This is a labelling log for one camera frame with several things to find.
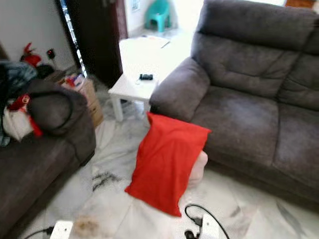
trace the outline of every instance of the red cloth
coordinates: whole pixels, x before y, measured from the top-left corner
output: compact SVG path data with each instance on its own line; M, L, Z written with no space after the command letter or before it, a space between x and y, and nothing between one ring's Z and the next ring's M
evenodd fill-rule
M139 146L132 182L125 191L181 217L178 201L211 130L152 113L148 118L151 128Z

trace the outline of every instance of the teal plastic chair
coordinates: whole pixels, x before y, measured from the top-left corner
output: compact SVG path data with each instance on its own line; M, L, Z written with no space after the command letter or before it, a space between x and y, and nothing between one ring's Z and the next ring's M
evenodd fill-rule
M146 12L146 28L150 28L151 20L157 22L159 32L164 32L166 20L167 26L170 27L169 3L167 0L156 0L152 3Z

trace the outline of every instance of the coffee table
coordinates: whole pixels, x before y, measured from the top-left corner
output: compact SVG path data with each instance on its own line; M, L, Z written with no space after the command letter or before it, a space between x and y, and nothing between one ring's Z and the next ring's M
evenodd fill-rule
M144 112L150 110L150 97L159 84L159 80L154 76L153 80L139 80L138 74L123 74L116 84L108 91L112 100L115 118L121 122L123 111L121 100L142 101Z

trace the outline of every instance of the red cushion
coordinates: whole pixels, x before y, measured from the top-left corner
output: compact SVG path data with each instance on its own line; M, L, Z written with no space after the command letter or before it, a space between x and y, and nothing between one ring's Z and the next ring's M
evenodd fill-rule
M140 144L132 182L125 191L181 217L178 201L211 130L152 113L148 118L151 128Z

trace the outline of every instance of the gray sofa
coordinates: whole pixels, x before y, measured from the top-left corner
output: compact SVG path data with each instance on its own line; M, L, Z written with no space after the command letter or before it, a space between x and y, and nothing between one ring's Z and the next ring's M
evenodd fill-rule
M11 140L8 146L0 148L0 238L17 238L66 176L94 155L96 145L85 97L37 79L26 91L63 92L71 100L73 110L69 118L69 101L60 95L31 100L29 111L44 136L37 138L31 134L21 142ZM57 128L66 119L64 126Z
M319 202L319 16L206 0L151 111L212 129L210 160Z

